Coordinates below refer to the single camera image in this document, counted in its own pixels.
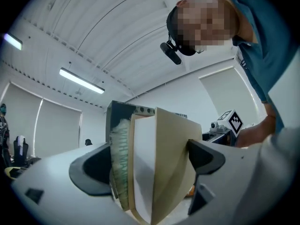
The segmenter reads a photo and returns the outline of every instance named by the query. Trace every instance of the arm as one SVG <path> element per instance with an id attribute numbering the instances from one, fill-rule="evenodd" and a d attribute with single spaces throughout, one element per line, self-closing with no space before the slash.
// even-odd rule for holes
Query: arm
<path id="1" fill-rule="evenodd" d="M 243 148 L 255 143 L 261 143 L 267 136 L 275 133 L 275 112 L 270 104 L 264 103 L 263 105 L 266 109 L 267 117 L 256 126 L 241 130 L 237 139 L 236 147 Z"/>

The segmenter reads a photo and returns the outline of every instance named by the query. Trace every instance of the paper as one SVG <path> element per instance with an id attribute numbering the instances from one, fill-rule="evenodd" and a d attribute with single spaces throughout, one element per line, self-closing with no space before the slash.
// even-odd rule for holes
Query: paper
<path id="1" fill-rule="evenodd" d="M 188 159 L 189 139 L 202 140 L 201 125 L 160 108 L 156 117 L 156 159 L 151 224 L 164 219 L 195 182 Z"/>
<path id="2" fill-rule="evenodd" d="M 140 222 L 156 225 L 182 201 L 195 181 L 186 143 L 202 140 L 201 126 L 156 108 L 155 116 L 135 120 L 133 137 L 135 209 L 131 211 Z"/>
<path id="3" fill-rule="evenodd" d="M 140 224 L 145 224 L 146 221 L 143 220 L 143 218 L 139 215 L 139 213 L 135 209 L 135 193 L 134 193 L 134 177 L 133 177 L 135 120 L 140 118 L 144 118 L 144 117 L 135 114 L 132 114 L 131 116 L 129 141 L 128 141 L 128 203 L 132 215 L 140 222 Z"/>
<path id="4" fill-rule="evenodd" d="M 135 120 L 133 177 L 135 209 L 151 223 L 155 170 L 155 117 Z"/>
<path id="5" fill-rule="evenodd" d="M 110 143 L 112 158 L 111 185 L 124 211 L 129 210 L 128 142 L 130 119 L 133 114 L 152 116 L 154 115 L 154 109 L 112 101 L 106 114 L 105 139 Z"/>

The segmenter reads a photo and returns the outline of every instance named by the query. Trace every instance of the ceiling light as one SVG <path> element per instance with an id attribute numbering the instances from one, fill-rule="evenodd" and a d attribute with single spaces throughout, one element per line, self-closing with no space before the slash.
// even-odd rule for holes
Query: ceiling light
<path id="1" fill-rule="evenodd" d="M 85 79 L 77 76 L 74 73 L 69 72 L 68 70 L 66 70 L 64 68 L 60 69 L 60 75 L 62 75 L 63 77 L 65 77 L 65 78 L 67 78 L 67 79 L 69 79 L 69 80 L 71 80 L 71 81 L 73 81 L 73 82 L 75 82 L 75 83 L 77 83 L 79 85 L 82 85 L 83 87 L 91 89 L 91 90 L 93 90 L 93 91 L 95 91 L 97 93 L 102 94 L 105 91 L 103 88 L 100 88 L 100 87 L 98 87 L 98 86 L 96 86 L 96 85 L 94 85 L 94 84 L 86 81 Z"/>
<path id="2" fill-rule="evenodd" d="M 12 46 L 16 47 L 17 49 L 22 50 L 23 43 L 15 36 L 6 33 L 4 34 L 4 40 L 8 41 Z"/>

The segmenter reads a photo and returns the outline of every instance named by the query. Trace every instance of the office chair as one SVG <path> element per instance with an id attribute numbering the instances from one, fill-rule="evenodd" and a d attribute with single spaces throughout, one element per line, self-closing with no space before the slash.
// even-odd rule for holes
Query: office chair
<path id="1" fill-rule="evenodd" d="M 18 138 L 14 141 L 14 162 L 13 166 L 15 167 L 27 167 L 27 152 L 28 152 L 28 144 L 23 140 L 23 153 L 20 154 L 21 146 L 18 145 Z"/>

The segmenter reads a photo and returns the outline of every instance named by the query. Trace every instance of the ceiling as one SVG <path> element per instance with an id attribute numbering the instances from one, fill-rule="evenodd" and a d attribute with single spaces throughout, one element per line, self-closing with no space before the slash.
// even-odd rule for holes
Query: ceiling
<path id="1" fill-rule="evenodd" d="M 160 50 L 167 40 L 164 0 L 32 0 L 11 28 L 21 51 L 5 43 L 1 60 L 50 89 L 106 108 L 234 56 L 232 43 L 182 57 Z M 63 67 L 105 89 L 100 95 L 59 75 Z"/>

